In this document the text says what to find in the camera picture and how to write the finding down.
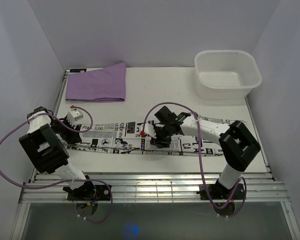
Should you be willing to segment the newspaper print trousers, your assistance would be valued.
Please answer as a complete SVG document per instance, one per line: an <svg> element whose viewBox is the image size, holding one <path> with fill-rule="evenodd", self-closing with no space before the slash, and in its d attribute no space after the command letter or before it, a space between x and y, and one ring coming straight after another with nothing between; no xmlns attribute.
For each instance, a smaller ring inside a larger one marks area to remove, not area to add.
<svg viewBox="0 0 300 240"><path fill-rule="evenodd" d="M80 133L81 142L61 142L68 150L105 154L196 156L198 138L195 136L173 135L169 147L158 148L150 143L151 137L141 136L142 122L117 122L95 124L92 129Z"/></svg>

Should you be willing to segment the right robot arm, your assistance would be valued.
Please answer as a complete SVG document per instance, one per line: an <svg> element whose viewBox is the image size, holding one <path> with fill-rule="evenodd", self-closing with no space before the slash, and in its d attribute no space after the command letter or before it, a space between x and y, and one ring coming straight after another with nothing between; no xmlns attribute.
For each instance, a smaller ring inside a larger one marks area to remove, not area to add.
<svg viewBox="0 0 300 240"><path fill-rule="evenodd" d="M212 199L233 198L235 186L261 150L261 146L246 125L239 120L230 124L216 123L203 119L191 111L176 115L163 106L155 117L158 123L145 123L143 134L151 137L150 143L158 148L170 146L172 136L196 137L198 141L207 140L220 146L226 165L214 184L207 187Z"/></svg>

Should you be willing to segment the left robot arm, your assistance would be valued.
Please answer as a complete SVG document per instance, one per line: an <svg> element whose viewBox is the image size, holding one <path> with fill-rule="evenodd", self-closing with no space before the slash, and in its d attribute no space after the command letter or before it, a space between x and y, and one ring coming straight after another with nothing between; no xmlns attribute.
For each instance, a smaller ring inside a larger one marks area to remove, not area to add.
<svg viewBox="0 0 300 240"><path fill-rule="evenodd" d="M19 143L40 173L54 174L67 180L63 190L80 200L92 200L97 195L89 176L69 163L70 157L63 141L69 145L81 143L80 133L93 126L91 114L82 107L71 106L63 118L55 118L40 106L27 115L29 129Z"/></svg>

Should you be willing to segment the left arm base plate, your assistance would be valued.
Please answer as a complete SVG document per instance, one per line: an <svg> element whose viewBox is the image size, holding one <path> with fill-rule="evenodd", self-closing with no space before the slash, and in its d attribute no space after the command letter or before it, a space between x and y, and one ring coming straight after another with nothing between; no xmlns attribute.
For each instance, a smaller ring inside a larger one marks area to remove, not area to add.
<svg viewBox="0 0 300 240"><path fill-rule="evenodd" d="M105 185L95 185L96 188L96 193L94 198L82 198L82 197L77 197L74 196L71 193L67 193L66 199L68 201L110 201L111 196L110 196L110 191L107 186Z"/></svg>

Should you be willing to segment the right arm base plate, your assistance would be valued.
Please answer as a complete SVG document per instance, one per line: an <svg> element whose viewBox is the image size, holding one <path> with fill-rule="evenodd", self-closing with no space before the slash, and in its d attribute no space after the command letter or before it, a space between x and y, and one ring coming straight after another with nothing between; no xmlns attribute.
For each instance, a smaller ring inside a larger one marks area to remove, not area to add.
<svg viewBox="0 0 300 240"><path fill-rule="evenodd" d="M231 189L227 189L224 186L220 185L219 183L207 184L206 186L212 200L227 200L232 194L232 191L234 189L234 187ZM200 195L201 200L208 200L208 194L206 193L203 184L199 185L199 191L197 191L196 193ZM245 196L244 185L239 183L234 192L234 195L232 196L232 200L243 200L244 196Z"/></svg>

